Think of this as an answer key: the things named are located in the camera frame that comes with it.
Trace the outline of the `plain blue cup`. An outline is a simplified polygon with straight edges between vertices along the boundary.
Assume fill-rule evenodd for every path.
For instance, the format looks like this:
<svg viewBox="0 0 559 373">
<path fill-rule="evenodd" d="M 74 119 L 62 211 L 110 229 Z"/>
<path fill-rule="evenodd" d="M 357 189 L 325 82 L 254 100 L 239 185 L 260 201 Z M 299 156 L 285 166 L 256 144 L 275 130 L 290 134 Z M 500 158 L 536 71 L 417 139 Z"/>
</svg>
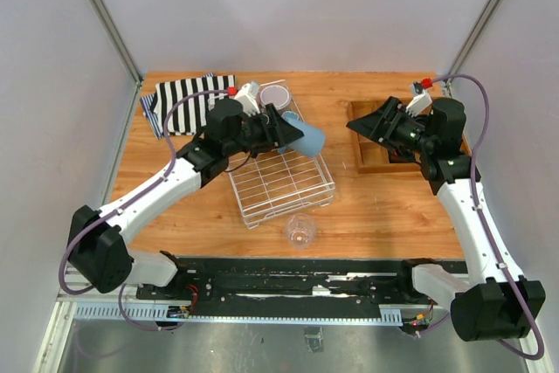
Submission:
<svg viewBox="0 0 559 373">
<path fill-rule="evenodd" d="M 303 133 L 300 139 L 289 143 L 288 147 L 308 158 L 315 158 L 320 154 L 326 141 L 324 132 L 304 121 L 289 120 L 288 122 Z"/>
</svg>

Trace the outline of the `lilac grey mug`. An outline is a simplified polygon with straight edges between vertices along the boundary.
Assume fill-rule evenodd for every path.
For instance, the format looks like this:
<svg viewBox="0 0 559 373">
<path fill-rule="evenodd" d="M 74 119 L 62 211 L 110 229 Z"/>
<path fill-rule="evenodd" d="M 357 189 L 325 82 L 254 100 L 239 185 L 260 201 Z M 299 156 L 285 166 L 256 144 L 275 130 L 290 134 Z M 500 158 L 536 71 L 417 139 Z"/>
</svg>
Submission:
<svg viewBox="0 0 559 373">
<path fill-rule="evenodd" d="M 261 90 L 259 100 L 263 107 L 274 105 L 280 113 L 283 113 L 291 109 L 292 95 L 285 86 L 271 85 Z"/>
</svg>

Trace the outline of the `clear glass cup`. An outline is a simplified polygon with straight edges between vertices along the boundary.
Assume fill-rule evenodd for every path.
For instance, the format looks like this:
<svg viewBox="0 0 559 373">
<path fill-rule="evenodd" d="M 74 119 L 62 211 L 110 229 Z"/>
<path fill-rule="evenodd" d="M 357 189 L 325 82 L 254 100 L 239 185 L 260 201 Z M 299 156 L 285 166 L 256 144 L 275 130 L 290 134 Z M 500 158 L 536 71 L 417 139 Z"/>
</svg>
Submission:
<svg viewBox="0 0 559 373">
<path fill-rule="evenodd" d="M 284 226 L 288 241 L 295 248 L 305 248 L 314 240 L 317 233 L 315 218 L 305 213 L 291 215 Z"/>
</svg>

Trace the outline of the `blue floral mug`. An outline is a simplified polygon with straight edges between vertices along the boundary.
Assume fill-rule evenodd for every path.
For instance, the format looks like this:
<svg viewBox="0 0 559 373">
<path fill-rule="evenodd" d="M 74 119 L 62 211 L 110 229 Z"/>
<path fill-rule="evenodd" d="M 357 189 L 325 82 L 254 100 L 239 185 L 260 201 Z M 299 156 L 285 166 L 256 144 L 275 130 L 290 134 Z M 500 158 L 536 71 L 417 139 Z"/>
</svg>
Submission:
<svg viewBox="0 0 559 373">
<path fill-rule="evenodd" d="M 280 116 L 279 118 L 280 139 L 277 151 L 281 154 L 289 149 L 294 142 L 304 136 L 303 132 L 293 125 L 293 122 L 298 122 L 298 120 L 284 116 Z"/>
</svg>

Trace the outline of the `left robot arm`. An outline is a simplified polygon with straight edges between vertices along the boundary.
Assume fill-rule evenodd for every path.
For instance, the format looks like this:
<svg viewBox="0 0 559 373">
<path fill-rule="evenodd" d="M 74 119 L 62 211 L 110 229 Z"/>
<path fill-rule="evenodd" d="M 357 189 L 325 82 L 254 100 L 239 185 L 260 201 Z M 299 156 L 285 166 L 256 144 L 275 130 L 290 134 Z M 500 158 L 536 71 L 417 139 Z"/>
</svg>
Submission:
<svg viewBox="0 0 559 373">
<path fill-rule="evenodd" d="M 181 297 L 187 278 L 167 252 L 136 253 L 132 239 L 179 200 L 202 189 L 225 172 L 230 157 L 247 152 L 255 157 L 303 137 L 274 106 L 265 114 L 247 115 L 240 102 L 221 100 L 206 115 L 206 124 L 170 162 L 126 196 L 94 210 L 82 206 L 72 216 L 63 258 L 102 294 L 126 283 L 156 286 L 166 298 Z"/>
</svg>

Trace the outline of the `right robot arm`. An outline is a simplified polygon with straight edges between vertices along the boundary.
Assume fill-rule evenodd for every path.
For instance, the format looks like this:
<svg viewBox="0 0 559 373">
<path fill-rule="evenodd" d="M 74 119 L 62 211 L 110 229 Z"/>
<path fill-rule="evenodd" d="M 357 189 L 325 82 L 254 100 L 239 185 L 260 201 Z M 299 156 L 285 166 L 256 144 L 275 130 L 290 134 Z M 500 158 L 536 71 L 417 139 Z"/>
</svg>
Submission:
<svg viewBox="0 0 559 373">
<path fill-rule="evenodd" d="M 466 258 L 468 279 L 433 259 L 408 259 L 397 276 L 397 296 L 414 303 L 425 296 L 450 314 L 465 342 L 520 339 L 532 332 L 546 294 L 528 280 L 506 248 L 486 202 L 473 157 L 462 149 L 466 114 L 461 102 L 435 99 L 415 116 L 398 98 L 349 121 L 347 128 L 389 151 L 418 155 L 421 173 L 452 221 Z"/>
</svg>

